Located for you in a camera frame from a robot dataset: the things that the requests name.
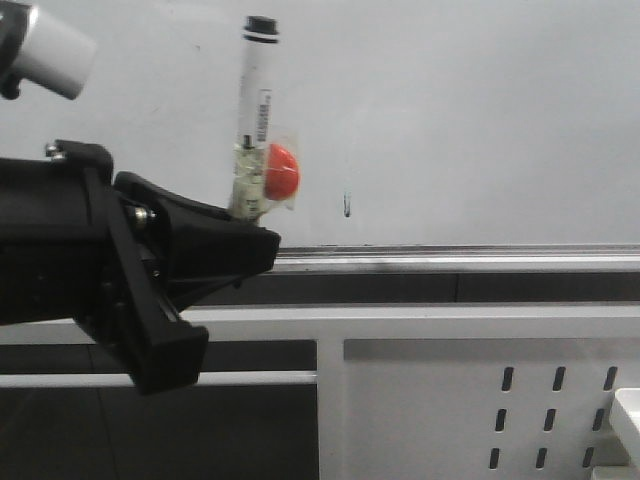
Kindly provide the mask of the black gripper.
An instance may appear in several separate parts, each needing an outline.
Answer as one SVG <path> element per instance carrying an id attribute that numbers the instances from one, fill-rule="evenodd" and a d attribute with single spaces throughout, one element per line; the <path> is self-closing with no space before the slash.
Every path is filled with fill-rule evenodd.
<path id="1" fill-rule="evenodd" d="M 1 323 L 70 318 L 143 395 L 194 384 L 209 335 L 184 321 L 150 234 L 158 209 L 114 186 L 99 144 L 56 140 L 1 161 Z"/>

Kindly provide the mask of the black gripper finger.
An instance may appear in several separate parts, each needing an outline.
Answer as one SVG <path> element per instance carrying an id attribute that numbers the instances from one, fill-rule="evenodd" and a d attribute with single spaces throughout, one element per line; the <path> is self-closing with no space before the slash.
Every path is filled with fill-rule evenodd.
<path id="1" fill-rule="evenodd" d="M 229 285 L 273 268 L 281 237 L 227 210 L 172 193 L 143 177 L 120 172 L 123 199 L 155 214 L 141 232 L 159 263 L 160 284 L 175 306 L 192 306 Z"/>

